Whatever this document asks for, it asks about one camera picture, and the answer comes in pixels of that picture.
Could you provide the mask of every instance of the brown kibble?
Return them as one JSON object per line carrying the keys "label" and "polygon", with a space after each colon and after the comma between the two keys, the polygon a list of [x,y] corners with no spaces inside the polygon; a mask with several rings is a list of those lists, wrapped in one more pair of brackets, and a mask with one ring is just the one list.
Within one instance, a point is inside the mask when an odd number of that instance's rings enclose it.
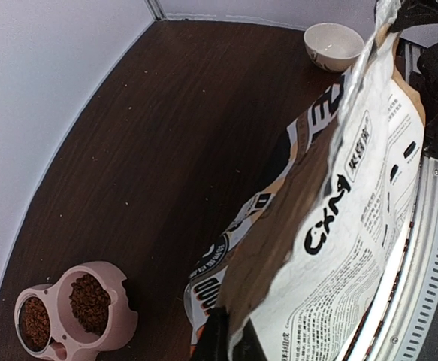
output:
{"label": "brown kibble", "polygon": [[50,338],[50,319],[43,302],[31,297],[23,304],[20,316],[20,333],[27,347],[38,352],[43,350]]}
{"label": "brown kibble", "polygon": [[86,274],[76,279],[72,286],[70,305],[72,314],[86,332],[102,336],[108,323],[110,296],[95,277]]}

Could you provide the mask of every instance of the pink double pet bowl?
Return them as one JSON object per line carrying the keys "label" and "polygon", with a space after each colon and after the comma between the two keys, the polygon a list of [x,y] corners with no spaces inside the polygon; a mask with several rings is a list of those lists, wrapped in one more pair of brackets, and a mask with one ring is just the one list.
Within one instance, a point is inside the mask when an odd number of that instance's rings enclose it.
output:
{"label": "pink double pet bowl", "polygon": [[[72,283],[89,274],[97,279],[110,296],[107,327],[102,336],[88,333],[72,313],[70,295]],[[101,351],[124,347],[135,334],[138,314],[128,307],[128,297],[122,282],[126,276],[108,262],[89,262],[70,268],[60,280],[39,284],[21,292],[15,304],[15,328],[25,350],[38,359],[52,361],[94,361]],[[27,299],[40,299],[50,319],[50,337],[43,350],[33,350],[24,340],[20,322]]]}

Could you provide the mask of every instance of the dark wooden floor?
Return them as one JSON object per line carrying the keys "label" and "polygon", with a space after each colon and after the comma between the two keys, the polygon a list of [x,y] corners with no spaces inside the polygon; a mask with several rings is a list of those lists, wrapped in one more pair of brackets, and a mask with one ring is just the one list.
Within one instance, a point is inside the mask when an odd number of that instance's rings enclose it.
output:
{"label": "dark wooden floor", "polygon": [[129,346],[98,359],[187,360],[188,273],[250,196],[278,134],[335,77],[310,63],[301,32],[153,24],[33,199],[0,292],[0,361],[32,359],[14,331],[19,292],[97,259],[128,275],[140,313]]}

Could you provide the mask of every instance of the bowl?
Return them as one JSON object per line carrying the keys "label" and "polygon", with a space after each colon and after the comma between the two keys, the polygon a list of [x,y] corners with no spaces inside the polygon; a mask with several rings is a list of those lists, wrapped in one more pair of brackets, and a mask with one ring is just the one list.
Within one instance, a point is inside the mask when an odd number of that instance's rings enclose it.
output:
{"label": "bowl", "polygon": [[315,65],[329,72],[342,72],[355,63],[364,40],[354,30],[335,23],[320,23],[304,33],[307,54]]}
{"label": "bowl", "polygon": [[55,284],[22,291],[14,319],[23,348],[38,359],[93,361],[99,352],[124,347],[138,322],[124,280],[111,263],[88,262],[70,268]]}

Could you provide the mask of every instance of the white wall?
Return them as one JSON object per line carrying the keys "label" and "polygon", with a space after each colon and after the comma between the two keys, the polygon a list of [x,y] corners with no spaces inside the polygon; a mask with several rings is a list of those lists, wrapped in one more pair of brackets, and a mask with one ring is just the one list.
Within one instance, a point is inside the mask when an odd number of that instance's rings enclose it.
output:
{"label": "white wall", "polygon": [[[226,20],[306,29],[315,23],[350,26],[363,38],[373,30],[374,0],[160,0],[171,19]],[[438,25],[420,26],[404,37],[424,46],[438,42]]]}
{"label": "white wall", "polygon": [[62,139],[151,22],[143,0],[0,0],[0,282]]}

